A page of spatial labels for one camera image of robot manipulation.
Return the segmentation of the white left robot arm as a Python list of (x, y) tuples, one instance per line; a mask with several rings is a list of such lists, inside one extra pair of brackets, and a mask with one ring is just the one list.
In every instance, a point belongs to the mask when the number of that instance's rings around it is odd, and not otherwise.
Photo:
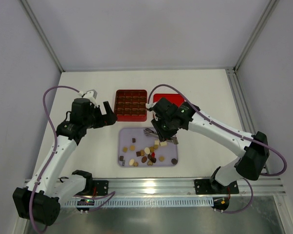
[(23, 188), (16, 188), (13, 201), (19, 217), (51, 226), (61, 206), (74, 195), (93, 192), (92, 174), (75, 170), (60, 186), (56, 182), (71, 154), (88, 129), (97, 129), (116, 123), (117, 116), (109, 102), (103, 103), (105, 114), (88, 98), (76, 98), (66, 118), (55, 128), (55, 141), (43, 164)]

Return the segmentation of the red chocolate box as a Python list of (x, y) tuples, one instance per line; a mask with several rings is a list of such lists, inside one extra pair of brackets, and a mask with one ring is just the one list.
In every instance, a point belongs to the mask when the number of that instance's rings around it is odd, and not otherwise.
[(147, 120), (147, 91), (143, 89), (117, 90), (114, 113), (119, 122), (145, 122)]

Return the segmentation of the white rectangular chocolate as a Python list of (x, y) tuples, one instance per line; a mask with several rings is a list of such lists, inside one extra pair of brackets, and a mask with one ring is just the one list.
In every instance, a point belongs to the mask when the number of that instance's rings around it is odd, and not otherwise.
[(166, 141), (164, 141), (164, 142), (160, 142), (160, 145), (161, 145), (161, 146), (166, 146), (166, 145), (167, 145), (167, 142), (166, 142)]

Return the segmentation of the dark round chocolate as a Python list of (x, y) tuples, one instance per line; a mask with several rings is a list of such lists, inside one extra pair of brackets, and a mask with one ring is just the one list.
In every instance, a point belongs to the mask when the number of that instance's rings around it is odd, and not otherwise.
[(178, 160), (177, 159), (175, 159), (175, 158), (173, 158), (172, 160), (171, 160), (171, 162), (172, 162), (172, 164), (177, 164), (178, 163)]

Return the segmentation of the brown leaf chocolate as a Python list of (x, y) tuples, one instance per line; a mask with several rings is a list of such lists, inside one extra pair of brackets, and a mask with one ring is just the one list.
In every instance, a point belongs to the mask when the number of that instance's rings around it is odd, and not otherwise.
[(142, 158), (142, 163), (145, 163), (146, 161), (147, 161), (147, 157), (144, 156), (144, 157)]

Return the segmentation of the tan heart chocolate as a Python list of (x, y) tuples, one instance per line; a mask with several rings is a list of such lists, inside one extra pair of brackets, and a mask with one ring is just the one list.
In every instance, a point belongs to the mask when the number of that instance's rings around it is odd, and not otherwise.
[(147, 163), (147, 165), (148, 166), (152, 166), (153, 165), (153, 162), (149, 160), (148, 163)]

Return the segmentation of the red box lid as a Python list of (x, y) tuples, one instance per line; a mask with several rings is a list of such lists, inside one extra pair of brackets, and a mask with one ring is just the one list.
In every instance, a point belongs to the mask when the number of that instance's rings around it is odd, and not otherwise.
[(185, 99), (180, 94), (157, 93), (153, 96), (153, 102), (158, 102), (161, 98), (166, 98), (169, 102), (180, 107)]

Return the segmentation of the lilac plastic tray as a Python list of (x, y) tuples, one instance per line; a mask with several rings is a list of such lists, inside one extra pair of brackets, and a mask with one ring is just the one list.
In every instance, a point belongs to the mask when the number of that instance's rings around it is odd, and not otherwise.
[(174, 167), (178, 144), (159, 141), (153, 128), (123, 128), (118, 136), (117, 163), (122, 167)]

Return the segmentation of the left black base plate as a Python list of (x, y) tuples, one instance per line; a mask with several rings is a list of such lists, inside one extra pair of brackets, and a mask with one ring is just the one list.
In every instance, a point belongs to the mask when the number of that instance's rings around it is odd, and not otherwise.
[(95, 196), (105, 196), (108, 194), (109, 181), (108, 180), (93, 180), (92, 181), (92, 192), (91, 195)]

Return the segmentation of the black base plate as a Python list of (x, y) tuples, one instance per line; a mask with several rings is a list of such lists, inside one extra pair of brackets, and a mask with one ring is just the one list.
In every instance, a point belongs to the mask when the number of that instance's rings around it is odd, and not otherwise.
[(91, 195), (95, 196), (105, 196), (108, 194), (109, 181), (108, 180), (93, 180), (92, 181), (92, 192)]
[(212, 185), (208, 178), (195, 179), (194, 188), (196, 195), (224, 195), (224, 194), (239, 194), (239, 188), (236, 181), (233, 181), (228, 186), (220, 189), (212, 188)]

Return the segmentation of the aluminium mounting rail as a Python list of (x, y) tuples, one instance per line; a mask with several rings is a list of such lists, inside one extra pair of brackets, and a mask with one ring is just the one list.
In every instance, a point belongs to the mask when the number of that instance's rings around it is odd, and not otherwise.
[[(149, 195), (194, 195), (194, 180), (207, 177), (179, 177), (179, 178), (93, 178), (92, 180), (108, 180), (108, 193), (113, 191), (118, 195), (149, 194)], [(257, 196), (261, 195), (285, 195), (285, 189), (280, 178), (261, 177), (256, 181), (240, 179), (236, 181), (239, 194)], [(92, 184), (86, 182), (89, 187), (81, 195), (91, 196)]]

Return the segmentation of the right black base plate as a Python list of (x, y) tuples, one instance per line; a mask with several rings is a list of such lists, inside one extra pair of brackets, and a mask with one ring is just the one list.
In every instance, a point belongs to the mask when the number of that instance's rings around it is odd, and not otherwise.
[(224, 195), (224, 194), (239, 194), (239, 188), (236, 181), (233, 181), (228, 186), (220, 189), (212, 188), (212, 185), (208, 178), (195, 179), (194, 188), (196, 195)]

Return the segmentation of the aluminium frame left post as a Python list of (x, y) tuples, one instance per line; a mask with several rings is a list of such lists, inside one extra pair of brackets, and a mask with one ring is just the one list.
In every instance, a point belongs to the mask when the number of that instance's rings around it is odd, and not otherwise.
[(30, 23), (33, 25), (35, 31), (37, 32), (39, 39), (43, 43), (45, 49), (47, 50), (49, 56), (51, 57), (52, 61), (55, 64), (55, 66), (58, 68), (58, 70), (61, 73), (65, 72), (65, 70), (64, 70), (63, 66), (61, 65), (53, 47), (51, 46), (48, 38), (46, 37), (46, 34), (45, 34), (44, 30), (42, 29), (35, 13), (33, 12), (29, 2), (27, 0), (19, 0), (19, 3), (21, 4)]

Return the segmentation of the aluminium frame post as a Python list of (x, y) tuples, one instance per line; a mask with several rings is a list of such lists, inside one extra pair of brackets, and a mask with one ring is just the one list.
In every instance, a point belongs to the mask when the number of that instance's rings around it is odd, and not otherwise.
[(258, 40), (265, 25), (267, 24), (269, 18), (271, 17), (274, 10), (276, 9), (278, 3), (279, 3), (279, 0), (269, 0), (268, 1), (267, 5), (264, 7), (264, 10), (259, 17), (254, 29), (252, 30), (245, 46), (243, 47), (241, 54), (237, 59), (236, 64), (233, 67), (228, 67), (225, 69), (225, 71), (228, 75), (236, 73), (239, 70), (239, 68), (242, 66), (246, 57), (248, 56), (251, 49), (253, 48), (256, 41)]
[(51, 57), (52, 61), (55, 64), (55, 66), (58, 68), (58, 70), (61, 73), (65, 72), (65, 70), (64, 70), (63, 66), (61, 65), (53, 47), (51, 46), (48, 38), (46, 37), (46, 34), (45, 34), (44, 30), (42, 29), (35, 13), (33, 12), (29, 2), (27, 0), (19, 0), (19, 3), (21, 4), (30, 23), (33, 25), (35, 31), (37, 32), (39, 39), (43, 43), (45, 49), (47, 50), (49, 56)]

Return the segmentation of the aluminium frame right post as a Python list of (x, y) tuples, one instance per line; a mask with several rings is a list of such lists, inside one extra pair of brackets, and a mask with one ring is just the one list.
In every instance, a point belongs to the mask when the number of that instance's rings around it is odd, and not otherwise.
[(276, 9), (278, 3), (279, 3), (279, 0), (269, 0), (268, 1), (267, 5), (264, 7), (264, 10), (259, 17), (254, 29), (252, 30), (245, 46), (243, 47), (241, 54), (237, 59), (236, 64), (233, 67), (228, 67), (225, 69), (225, 71), (228, 75), (236, 73), (239, 70), (239, 68), (242, 66), (246, 57), (248, 56), (251, 49), (253, 48), (256, 41), (258, 40), (265, 25), (267, 24), (269, 18), (271, 17), (274, 10)]

